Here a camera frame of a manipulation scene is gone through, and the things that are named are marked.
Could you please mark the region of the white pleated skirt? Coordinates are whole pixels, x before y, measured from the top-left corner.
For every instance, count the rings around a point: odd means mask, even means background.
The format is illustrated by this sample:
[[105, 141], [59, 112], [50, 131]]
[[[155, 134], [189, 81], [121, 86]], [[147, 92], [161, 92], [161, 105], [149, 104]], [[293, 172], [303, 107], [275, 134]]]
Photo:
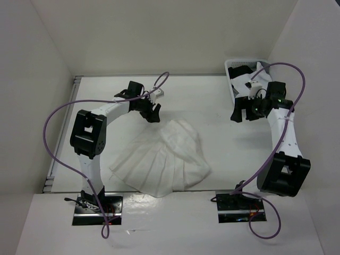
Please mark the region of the white pleated skirt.
[[185, 191], [210, 173], [199, 133], [184, 119], [143, 130], [110, 165], [112, 175], [155, 198]]

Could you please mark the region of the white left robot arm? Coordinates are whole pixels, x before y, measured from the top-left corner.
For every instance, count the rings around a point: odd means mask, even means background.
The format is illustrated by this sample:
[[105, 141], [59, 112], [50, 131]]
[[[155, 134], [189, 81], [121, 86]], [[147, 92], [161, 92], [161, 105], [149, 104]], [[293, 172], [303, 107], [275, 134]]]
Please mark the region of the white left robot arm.
[[93, 212], [105, 208], [105, 187], [100, 174], [100, 154], [106, 145], [107, 126], [130, 111], [137, 111], [149, 123], [160, 122], [160, 104], [156, 100], [164, 95], [159, 88], [142, 96], [144, 86], [130, 81], [128, 88], [114, 96], [113, 103], [106, 103], [94, 110], [77, 112], [70, 145], [77, 154], [83, 179], [81, 199]]

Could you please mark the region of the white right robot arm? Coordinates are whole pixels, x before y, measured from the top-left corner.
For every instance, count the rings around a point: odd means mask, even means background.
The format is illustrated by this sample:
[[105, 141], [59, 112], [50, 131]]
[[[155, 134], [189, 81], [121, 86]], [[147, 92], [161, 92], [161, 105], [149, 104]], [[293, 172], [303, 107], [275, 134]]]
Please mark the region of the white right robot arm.
[[220, 79], [202, 84], [171, 81], [160, 104], [162, 122], [185, 120], [198, 132], [203, 157], [210, 167], [207, 177], [185, 191], [233, 190], [255, 174], [282, 133], [266, 118], [231, 121], [234, 105]]

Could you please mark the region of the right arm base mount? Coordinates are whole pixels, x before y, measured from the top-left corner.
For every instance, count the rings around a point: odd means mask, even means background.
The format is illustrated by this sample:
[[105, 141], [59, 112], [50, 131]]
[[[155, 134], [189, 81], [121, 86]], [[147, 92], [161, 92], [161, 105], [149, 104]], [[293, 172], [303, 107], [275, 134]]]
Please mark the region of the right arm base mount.
[[259, 198], [243, 194], [230, 195], [227, 191], [218, 191], [210, 199], [217, 206], [219, 223], [265, 222], [264, 203]]

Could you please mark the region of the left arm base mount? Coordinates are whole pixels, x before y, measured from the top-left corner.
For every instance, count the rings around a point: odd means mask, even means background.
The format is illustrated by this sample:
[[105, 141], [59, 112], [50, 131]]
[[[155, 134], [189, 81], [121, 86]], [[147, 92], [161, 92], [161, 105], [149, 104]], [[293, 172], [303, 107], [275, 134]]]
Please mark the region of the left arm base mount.
[[[105, 220], [98, 205], [92, 205], [82, 200], [78, 194], [76, 199], [64, 198], [67, 202], [74, 203], [73, 226], [104, 225]], [[102, 208], [109, 225], [121, 225], [123, 196], [121, 194], [106, 193]]]

